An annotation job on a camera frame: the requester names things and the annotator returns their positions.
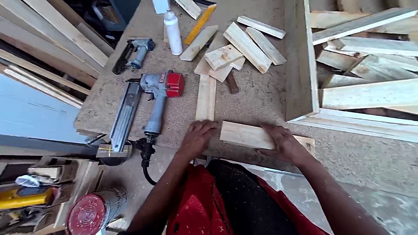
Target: yellow tool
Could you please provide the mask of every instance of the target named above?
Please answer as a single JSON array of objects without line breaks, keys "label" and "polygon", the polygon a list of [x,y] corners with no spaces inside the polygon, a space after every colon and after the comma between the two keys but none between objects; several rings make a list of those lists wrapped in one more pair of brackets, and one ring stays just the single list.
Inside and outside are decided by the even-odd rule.
[{"label": "yellow tool", "polygon": [[52,188],[21,187],[0,193],[0,209],[11,209],[48,203],[53,195]]},{"label": "yellow tool", "polygon": [[216,8],[216,4],[212,4],[208,7],[208,9],[206,9],[205,13],[203,13],[202,17],[199,19],[197,24],[191,30],[190,34],[184,40],[185,44],[190,45],[191,42],[193,42],[193,39],[196,37],[196,35],[202,29],[202,27],[206,23],[206,21],[208,21],[209,16],[212,14],[212,12],[215,10],[215,8]]}]

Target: hand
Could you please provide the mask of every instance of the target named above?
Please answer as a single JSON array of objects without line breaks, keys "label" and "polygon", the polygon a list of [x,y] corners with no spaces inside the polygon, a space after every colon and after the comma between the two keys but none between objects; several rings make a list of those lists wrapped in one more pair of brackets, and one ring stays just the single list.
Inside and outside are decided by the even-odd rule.
[{"label": "hand", "polygon": [[275,149],[259,149],[266,156],[290,162],[300,167],[302,164],[315,158],[293,137],[289,129],[282,126],[262,124],[261,127],[273,138]]},{"label": "hand", "polygon": [[193,160],[196,156],[202,154],[206,149],[208,140],[215,134],[216,122],[205,120],[196,121],[189,127],[189,131],[184,136],[180,149],[177,154]]}]

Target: wooden box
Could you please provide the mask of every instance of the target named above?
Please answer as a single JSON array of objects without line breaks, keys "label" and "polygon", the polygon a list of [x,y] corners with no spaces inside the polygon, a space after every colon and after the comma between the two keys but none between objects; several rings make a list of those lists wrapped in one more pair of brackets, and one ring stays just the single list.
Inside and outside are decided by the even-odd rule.
[{"label": "wooden box", "polygon": [[285,0],[286,121],[418,143],[418,121],[319,107],[309,0]]}]

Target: blue surface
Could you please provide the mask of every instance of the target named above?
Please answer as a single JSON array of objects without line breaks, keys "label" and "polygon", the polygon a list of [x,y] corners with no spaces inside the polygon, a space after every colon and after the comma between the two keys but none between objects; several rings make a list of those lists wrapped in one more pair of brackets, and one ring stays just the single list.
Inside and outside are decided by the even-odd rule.
[{"label": "blue surface", "polygon": [[79,109],[2,74],[0,104],[1,135],[86,143],[73,127]]}]

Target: yellow measuring tape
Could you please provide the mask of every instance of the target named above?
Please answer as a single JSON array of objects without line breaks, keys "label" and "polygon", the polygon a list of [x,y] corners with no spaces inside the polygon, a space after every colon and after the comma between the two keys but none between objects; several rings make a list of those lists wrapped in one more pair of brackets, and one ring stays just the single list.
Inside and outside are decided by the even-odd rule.
[{"label": "yellow measuring tape", "polygon": [[202,17],[199,19],[197,24],[191,30],[190,34],[184,40],[185,44],[190,45],[191,42],[193,42],[193,39],[196,37],[196,35],[202,29],[202,27],[206,23],[206,21],[208,21],[209,16],[212,14],[212,12],[215,10],[215,8],[216,8],[216,4],[212,4],[208,7],[208,9],[206,9],[205,13],[203,13]]}]

